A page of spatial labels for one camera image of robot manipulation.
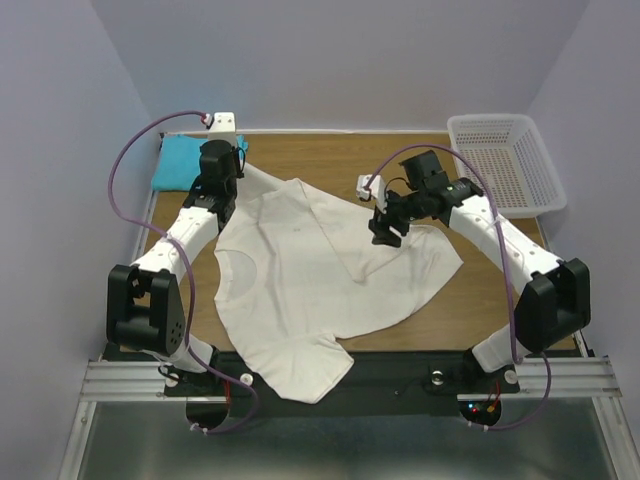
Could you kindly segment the white t shirt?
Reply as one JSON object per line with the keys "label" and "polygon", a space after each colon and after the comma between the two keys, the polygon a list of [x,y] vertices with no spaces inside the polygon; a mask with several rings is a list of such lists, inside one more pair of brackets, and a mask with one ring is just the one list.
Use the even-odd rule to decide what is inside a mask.
{"label": "white t shirt", "polygon": [[431,226],[376,246],[371,212],[301,180],[248,166],[215,256],[217,313],[246,365],[279,397],[315,404],[348,373],[348,338],[426,305],[462,259]]}

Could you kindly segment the white plastic basket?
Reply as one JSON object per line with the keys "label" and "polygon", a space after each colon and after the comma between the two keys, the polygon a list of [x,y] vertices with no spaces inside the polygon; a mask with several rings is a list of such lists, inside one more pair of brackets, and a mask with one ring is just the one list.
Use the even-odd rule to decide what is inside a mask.
{"label": "white plastic basket", "polygon": [[448,119],[459,176],[478,183],[480,173],[499,212],[535,218],[567,205],[564,188],[534,121],[522,114],[459,115]]}

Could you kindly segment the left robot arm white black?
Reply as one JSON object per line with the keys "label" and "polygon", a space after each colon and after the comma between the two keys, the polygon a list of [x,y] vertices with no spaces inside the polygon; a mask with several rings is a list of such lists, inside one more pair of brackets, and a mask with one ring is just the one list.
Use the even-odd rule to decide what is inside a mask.
{"label": "left robot arm white black", "polygon": [[107,280],[106,335],[109,342],[154,356],[181,372],[199,393],[215,392],[223,371],[217,349],[191,333],[195,300],[183,308],[180,282],[195,293],[193,260],[231,219],[244,176],[235,140],[208,140],[200,146],[200,173],[167,231],[142,221],[160,235],[154,246],[129,265],[116,265]]}

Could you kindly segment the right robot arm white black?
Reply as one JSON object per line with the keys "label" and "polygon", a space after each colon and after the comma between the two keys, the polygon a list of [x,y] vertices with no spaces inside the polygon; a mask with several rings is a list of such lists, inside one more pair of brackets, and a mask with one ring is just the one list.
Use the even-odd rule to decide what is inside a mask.
{"label": "right robot arm white black", "polygon": [[452,180],[438,146],[402,161],[409,192],[390,189],[381,172],[359,177],[356,194],[376,203],[368,227],[373,244],[398,248],[412,222],[431,218],[462,235],[503,274],[508,323],[468,349],[460,366],[463,384],[482,390],[496,371],[573,335],[591,321],[590,271],[563,260],[526,236],[498,211],[479,178]]}

